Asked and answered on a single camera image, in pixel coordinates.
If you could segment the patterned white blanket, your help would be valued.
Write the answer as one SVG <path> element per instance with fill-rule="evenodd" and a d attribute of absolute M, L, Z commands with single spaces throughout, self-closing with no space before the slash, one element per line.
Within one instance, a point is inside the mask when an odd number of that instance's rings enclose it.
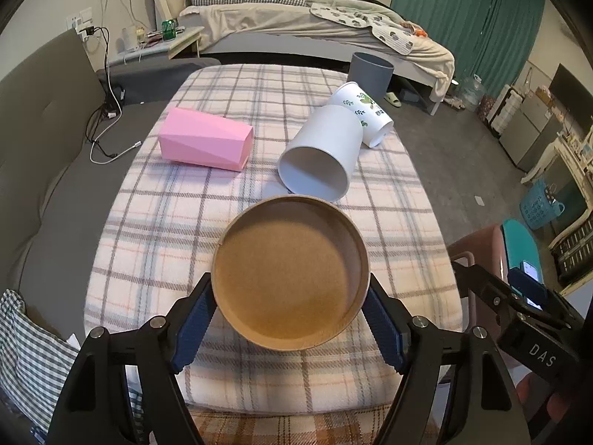
<path fill-rule="evenodd" d="M 312 3 L 312 15 L 350 28 L 367 28 L 386 46 L 401 55 L 408 55 L 415 48 L 414 35 L 409 28 L 393 22 L 382 14 L 356 9 Z"/>

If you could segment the white jar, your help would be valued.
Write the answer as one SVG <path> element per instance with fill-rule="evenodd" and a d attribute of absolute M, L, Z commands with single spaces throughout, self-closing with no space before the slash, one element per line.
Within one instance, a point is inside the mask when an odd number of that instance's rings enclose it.
<path fill-rule="evenodd" d="M 125 51 L 129 52 L 137 50 L 139 48 L 137 27 L 135 27 L 134 25 L 125 27 L 122 30 L 122 38 L 124 42 Z"/>

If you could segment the large water bottle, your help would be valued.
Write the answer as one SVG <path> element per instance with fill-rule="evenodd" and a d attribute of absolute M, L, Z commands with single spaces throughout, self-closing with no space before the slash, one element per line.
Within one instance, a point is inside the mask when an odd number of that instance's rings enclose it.
<path fill-rule="evenodd" d="M 475 112 L 485 92 L 481 77 L 473 75 L 462 82 L 459 97 L 468 111 Z"/>

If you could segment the grey waste bin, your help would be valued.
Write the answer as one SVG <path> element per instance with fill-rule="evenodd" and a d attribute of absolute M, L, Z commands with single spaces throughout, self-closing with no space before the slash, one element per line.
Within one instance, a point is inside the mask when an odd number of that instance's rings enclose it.
<path fill-rule="evenodd" d="M 357 82 L 375 102 L 381 102 L 391 82 L 394 65 L 374 54 L 355 52 L 350 62 L 348 81 Z"/>

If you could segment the green soda bottle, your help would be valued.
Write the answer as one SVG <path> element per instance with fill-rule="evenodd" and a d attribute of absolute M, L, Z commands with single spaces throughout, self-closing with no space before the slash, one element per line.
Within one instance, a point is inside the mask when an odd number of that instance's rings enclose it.
<path fill-rule="evenodd" d="M 176 19 L 163 20 L 161 23 L 161 35 L 163 41 L 170 41 L 177 36 L 178 22 Z"/>

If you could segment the bed with beige sheets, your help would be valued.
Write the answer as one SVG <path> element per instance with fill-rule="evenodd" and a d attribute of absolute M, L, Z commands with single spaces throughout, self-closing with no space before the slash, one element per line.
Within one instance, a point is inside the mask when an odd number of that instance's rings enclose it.
<path fill-rule="evenodd" d="M 367 28 L 358 29 L 316 17 L 312 3 L 382 14 L 414 35 L 415 48 L 404 56 L 378 41 Z M 206 53 L 303 55 L 348 62 L 355 52 L 368 52 L 394 65 L 393 73 L 408 85 L 424 85 L 421 99 L 436 113 L 451 84 L 453 54 L 423 29 L 393 10 L 364 0 L 308 0 L 305 6 L 242 3 L 194 6 L 189 0 L 154 0 L 159 22 L 176 19 L 188 27 L 203 26 L 198 47 Z"/>

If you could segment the plaid blanket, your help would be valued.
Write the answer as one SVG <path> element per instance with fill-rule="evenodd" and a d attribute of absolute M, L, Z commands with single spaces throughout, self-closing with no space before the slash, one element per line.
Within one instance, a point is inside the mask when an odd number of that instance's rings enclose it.
<path fill-rule="evenodd" d="M 439 225 L 396 133 L 361 150 L 334 210 L 298 201 L 278 177 L 286 145 L 344 81 L 336 71 L 282 65 L 216 65 L 186 76 L 169 107 L 248 123 L 252 151 L 240 172 L 176 164 L 162 157 L 160 126 L 152 126 L 99 239 L 86 328 L 134 330 L 169 312 L 212 268 L 223 235 L 243 216 L 247 242 L 227 267 L 245 310 L 271 308 L 273 334 L 325 317 L 337 300 L 326 291 L 329 272 L 362 268 L 411 313 L 459 330 L 460 299 Z M 399 383 L 364 316 L 320 346 L 281 352 L 246 340 L 215 314 L 178 377 L 191 405 L 255 414 L 384 406 Z"/>

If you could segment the plain white paper cup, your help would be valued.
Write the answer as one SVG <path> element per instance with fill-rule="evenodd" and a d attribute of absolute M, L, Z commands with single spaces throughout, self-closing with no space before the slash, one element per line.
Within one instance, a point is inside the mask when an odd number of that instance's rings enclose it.
<path fill-rule="evenodd" d="M 277 165 L 279 178 L 295 194 L 338 201 L 350 188 L 362 139 L 354 113 L 321 106 L 286 146 Z"/>

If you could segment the brown chair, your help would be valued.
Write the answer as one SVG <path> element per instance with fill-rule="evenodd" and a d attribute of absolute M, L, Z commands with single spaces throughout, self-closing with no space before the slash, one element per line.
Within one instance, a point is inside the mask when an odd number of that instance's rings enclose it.
<path fill-rule="evenodd" d="M 460 238 L 447 246 L 447 252 L 450 257 L 471 253 L 475 264 L 501 280 L 507 280 L 508 258 L 501 224 L 490 225 Z"/>

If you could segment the brown cork-bottom cup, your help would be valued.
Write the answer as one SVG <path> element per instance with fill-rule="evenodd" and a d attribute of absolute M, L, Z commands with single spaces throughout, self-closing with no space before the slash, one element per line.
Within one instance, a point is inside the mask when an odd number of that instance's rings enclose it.
<path fill-rule="evenodd" d="M 266 199 L 238 214 L 211 265 L 222 316 L 246 340 L 278 352 L 317 347 L 346 330 L 370 277 L 352 219 L 303 195 Z"/>

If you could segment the wall power outlet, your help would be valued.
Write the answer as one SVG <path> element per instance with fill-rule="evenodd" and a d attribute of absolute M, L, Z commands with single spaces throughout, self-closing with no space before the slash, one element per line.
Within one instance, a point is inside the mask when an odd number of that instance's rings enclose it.
<path fill-rule="evenodd" d="M 87 7 L 72 15 L 68 15 L 65 18 L 65 25 L 67 29 L 74 29 L 77 33 L 85 32 L 86 28 L 93 25 L 92 7 Z"/>

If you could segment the blue plastic basket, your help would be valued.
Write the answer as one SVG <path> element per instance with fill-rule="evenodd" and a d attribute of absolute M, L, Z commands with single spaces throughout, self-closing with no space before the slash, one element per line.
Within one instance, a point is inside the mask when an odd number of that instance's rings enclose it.
<path fill-rule="evenodd" d="M 555 185 L 548 186 L 543 178 L 539 178 L 521 200 L 521 216 L 532 230 L 542 228 L 564 213 L 566 207 L 555 192 Z"/>

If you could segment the green curtain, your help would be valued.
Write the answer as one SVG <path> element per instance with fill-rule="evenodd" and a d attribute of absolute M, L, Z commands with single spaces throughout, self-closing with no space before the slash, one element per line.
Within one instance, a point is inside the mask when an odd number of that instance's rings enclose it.
<path fill-rule="evenodd" d="M 460 82 L 478 75 L 496 96 L 520 75 L 536 40 L 546 0 L 392 0 L 455 58 Z"/>

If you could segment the white cup with green leaves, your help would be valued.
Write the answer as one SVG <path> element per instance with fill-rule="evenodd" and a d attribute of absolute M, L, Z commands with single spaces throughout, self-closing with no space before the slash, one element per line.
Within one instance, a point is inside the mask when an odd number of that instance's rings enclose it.
<path fill-rule="evenodd" d="M 357 82 L 341 85 L 331 95 L 328 104 L 343 106 L 357 116 L 363 128 L 363 143 L 368 148 L 378 147 L 393 130 L 391 116 Z"/>

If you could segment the green slipper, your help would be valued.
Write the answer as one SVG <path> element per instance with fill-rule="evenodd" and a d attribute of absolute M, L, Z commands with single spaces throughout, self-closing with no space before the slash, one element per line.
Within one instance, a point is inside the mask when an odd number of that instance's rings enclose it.
<path fill-rule="evenodd" d="M 401 108 L 402 106 L 402 102 L 400 102 L 400 99 L 398 99 L 398 96 L 395 95 L 394 92 L 387 92 L 384 99 L 386 102 L 389 102 L 391 106 L 394 106 L 394 108 Z"/>

